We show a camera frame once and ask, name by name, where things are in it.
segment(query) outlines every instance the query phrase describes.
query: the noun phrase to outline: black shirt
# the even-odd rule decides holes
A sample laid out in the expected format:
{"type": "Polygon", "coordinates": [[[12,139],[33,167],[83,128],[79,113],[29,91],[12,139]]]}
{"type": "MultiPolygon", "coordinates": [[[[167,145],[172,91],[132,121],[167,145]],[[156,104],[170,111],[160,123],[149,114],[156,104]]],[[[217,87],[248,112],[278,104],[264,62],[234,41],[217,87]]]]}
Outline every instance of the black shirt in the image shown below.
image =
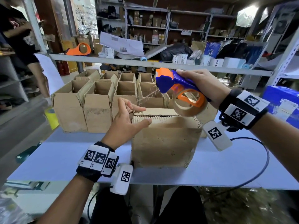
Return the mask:
{"type": "Polygon", "coordinates": [[[3,32],[15,29],[27,23],[23,13],[11,8],[8,9],[0,4],[0,32],[7,43],[13,47],[16,53],[33,53],[35,52],[35,45],[33,38],[30,35],[30,29],[23,31],[21,34],[6,37],[3,32]]]}

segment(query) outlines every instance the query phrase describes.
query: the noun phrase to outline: packing tape roll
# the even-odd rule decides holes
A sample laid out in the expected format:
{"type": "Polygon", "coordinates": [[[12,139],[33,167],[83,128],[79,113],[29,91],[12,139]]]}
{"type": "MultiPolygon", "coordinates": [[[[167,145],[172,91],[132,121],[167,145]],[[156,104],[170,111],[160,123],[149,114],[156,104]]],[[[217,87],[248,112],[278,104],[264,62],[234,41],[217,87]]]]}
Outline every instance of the packing tape roll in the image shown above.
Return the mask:
{"type": "Polygon", "coordinates": [[[176,99],[178,95],[183,94],[184,92],[189,92],[189,89],[182,90],[180,92],[173,91],[173,108],[177,114],[184,117],[194,117],[197,116],[199,113],[201,113],[205,108],[207,107],[207,99],[205,99],[204,104],[201,107],[195,107],[191,105],[190,107],[183,107],[181,105],[178,105],[176,102],[176,99]]]}

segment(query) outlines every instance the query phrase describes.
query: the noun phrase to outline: left hand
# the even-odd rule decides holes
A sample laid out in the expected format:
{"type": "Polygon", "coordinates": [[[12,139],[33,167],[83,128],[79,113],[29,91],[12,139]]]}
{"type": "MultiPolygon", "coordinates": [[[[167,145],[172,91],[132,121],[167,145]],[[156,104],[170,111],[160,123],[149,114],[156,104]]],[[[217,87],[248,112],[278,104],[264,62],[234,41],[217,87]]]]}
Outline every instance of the left hand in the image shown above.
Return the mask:
{"type": "Polygon", "coordinates": [[[115,116],[106,135],[101,142],[114,150],[126,143],[143,128],[151,124],[152,119],[144,119],[138,123],[131,123],[129,114],[133,111],[145,111],[146,108],[133,105],[129,100],[118,98],[118,113],[115,116]]]}

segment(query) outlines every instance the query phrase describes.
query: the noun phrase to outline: black plastic bag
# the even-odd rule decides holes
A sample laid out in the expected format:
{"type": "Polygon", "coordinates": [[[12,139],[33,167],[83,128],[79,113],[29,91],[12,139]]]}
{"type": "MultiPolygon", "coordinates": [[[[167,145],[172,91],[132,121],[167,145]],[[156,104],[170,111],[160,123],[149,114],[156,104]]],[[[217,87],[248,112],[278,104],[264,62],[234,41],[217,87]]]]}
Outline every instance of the black plastic bag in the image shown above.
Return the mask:
{"type": "Polygon", "coordinates": [[[175,43],[173,46],[168,47],[167,49],[160,52],[160,60],[163,62],[171,62],[173,55],[178,54],[188,54],[191,56],[193,53],[192,49],[182,43],[175,43]]]}

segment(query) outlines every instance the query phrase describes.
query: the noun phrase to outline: orange tape dispenser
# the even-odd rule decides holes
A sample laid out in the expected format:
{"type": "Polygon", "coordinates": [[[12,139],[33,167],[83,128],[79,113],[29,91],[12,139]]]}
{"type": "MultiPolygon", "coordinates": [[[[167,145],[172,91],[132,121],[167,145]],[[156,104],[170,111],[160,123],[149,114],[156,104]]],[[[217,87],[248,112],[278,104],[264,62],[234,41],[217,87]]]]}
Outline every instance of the orange tape dispenser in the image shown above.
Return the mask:
{"type": "Polygon", "coordinates": [[[208,101],[211,101],[200,92],[192,80],[181,77],[175,70],[169,70],[168,68],[163,67],[157,69],[156,85],[161,93],[166,93],[169,89],[172,89],[174,101],[178,98],[191,105],[186,108],[178,105],[176,102],[173,102],[174,110],[181,116],[194,117],[206,108],[208,101]],[[197,101],[183,95],[185,92],[194,91],[199,94],[197,101]]]}
{"type": "Polygon", "coordinates": [[[73,48],[73,49],[67,49],[65,54],[66,54],[66,55],[70,55],[70,56],[86,56],[86,55],[90,54],[91,51],[92,51],[92,50],[91,50],[91,48],[90,48],[90,46],[89,46],[88,44],[81,42],[76,48],[73,48]],[[86,48],[87,48],[87,52],[85,52],[85,53],[81,53],[81,52],[80,52],[79,47],[80,47],[81,45],[86,46],[86,48]]]}

